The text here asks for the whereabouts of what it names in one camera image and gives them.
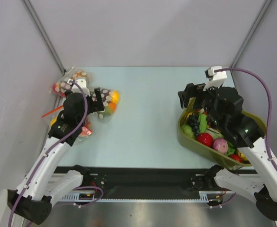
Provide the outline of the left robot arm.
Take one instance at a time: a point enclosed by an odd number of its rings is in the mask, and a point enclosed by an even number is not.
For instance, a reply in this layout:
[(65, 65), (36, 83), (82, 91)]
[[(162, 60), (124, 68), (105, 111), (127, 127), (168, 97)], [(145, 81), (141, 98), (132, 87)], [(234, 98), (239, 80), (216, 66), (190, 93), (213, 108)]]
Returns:
[(12, 214), (40, 225), (50, 215), (53, 206), (74, 189), (95, 189), (90, 170), (75, 165), (67, 174), (49, 184), (49, 180), (64, 155), (82, 133), (90, 113), (103, 111), (101, 90), (96, 88), (92, 95), (67, 92), (62, 110), (52, 124), (43, 151), (25, 176), (22, 183), (8, 191), (7, 205)]

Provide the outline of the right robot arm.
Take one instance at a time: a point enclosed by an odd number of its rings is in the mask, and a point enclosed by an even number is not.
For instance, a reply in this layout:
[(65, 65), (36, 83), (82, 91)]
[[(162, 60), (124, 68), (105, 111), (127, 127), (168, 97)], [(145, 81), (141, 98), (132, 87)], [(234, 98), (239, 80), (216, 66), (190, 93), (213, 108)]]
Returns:
[(233, 87), (212, 87), (205, 84), (187, 84), (178, 92), (181, 108), (189, 106), (194, 99), (194, 108), (203, 108), (225, 139), (239, 148), (261, 177), (263, 184), (233, 174), (226, 168), (215, 165), (208, 170), (206, 186), (229, 189), (252, 201), (268, 219), (277, 221), (277, 159), (266, 147), (267, 135), (254, 119), (242, 111), (243, 98)]

